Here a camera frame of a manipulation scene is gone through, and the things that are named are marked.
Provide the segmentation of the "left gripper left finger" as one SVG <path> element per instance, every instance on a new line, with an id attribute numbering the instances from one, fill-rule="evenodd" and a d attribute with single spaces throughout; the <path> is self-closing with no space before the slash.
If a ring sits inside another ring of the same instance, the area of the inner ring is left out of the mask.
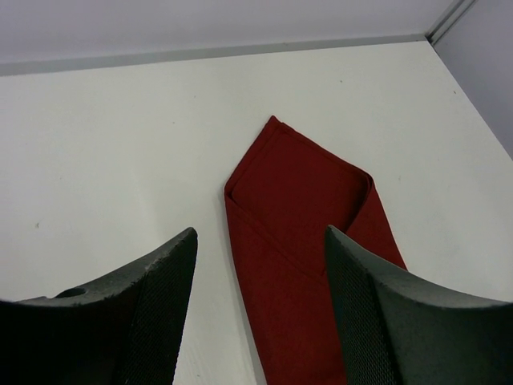
<path id="1" fill-rule="evenodd" d="M 196 255 L 188 228 L 53 298 L 2 302 L 2 383 L 172 383 Z"/>

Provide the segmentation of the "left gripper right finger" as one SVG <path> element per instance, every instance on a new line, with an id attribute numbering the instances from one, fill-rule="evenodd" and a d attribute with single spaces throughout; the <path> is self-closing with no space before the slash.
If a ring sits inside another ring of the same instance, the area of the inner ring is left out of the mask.
<path id="1" fill-rule="evenodd" d="M 512 304 L 428 282 L 325 231 L 329 290 L 350 384 L 510 384 Z"/>

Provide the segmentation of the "dark red cloth napkin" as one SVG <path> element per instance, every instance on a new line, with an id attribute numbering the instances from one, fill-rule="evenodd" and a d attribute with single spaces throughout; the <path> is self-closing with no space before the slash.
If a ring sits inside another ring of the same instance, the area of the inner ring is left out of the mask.
<path id="1" fill-rule="evenodd" d="M 269 384 L 343 384 L 325 272 L 334 226 L 404 261 L 373 178 L 271 118 L 224 187 L 232 258 Z"/>

